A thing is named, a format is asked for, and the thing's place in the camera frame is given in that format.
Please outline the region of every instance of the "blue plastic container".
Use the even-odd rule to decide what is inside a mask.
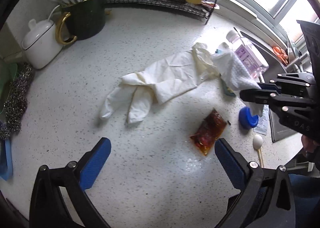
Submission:
[[[10,140],[0,140],[1,155],[0,155],[0,177],[8,180],[12,176],[12,159]]]
[[[249,107],[243,107],[239,112],[239,122],[241,123],[242,127],[250,130],[254,128],[258,124],[259,117],[257,115],[252,116],[250,114]]]

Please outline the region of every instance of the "blue bottle cap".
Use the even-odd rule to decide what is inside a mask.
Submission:
[[[252,116],[249,107],[243,107],[239,112],[239,122],[242,127],[249,130],[254,128],[258,124],[259,117],[257,115]]]

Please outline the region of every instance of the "human hand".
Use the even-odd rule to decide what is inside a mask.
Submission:
[[[302,135],[301,142],[305,151],[313,153],[315,149],[320,146],[320,144],[316,143],[312,139],[308,138],[305,135]]]

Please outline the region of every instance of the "gold handle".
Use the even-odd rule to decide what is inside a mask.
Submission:
[[[61,17],[59,18],[58,23],[57,23],[57,27],[56,27],[56,41],[60,44],[63,44],[63,45],[68,45],[68,44],[74,43],[78,39],[77,36],[71,36],[72,40],[69,42],[65,42],[61,37],[62,27],[63,27],[66,19],[69,18],[70,16],[71,16],[70,12],[64,12],[61,15]]]

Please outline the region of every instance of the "plastic bottle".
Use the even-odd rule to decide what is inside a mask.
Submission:
[[[231,49],[242,61],[252,78],[258,77],[269,68],[265,58],[250,40],[241,37],[234,30],[227,34],[227,40],[232,43]]]

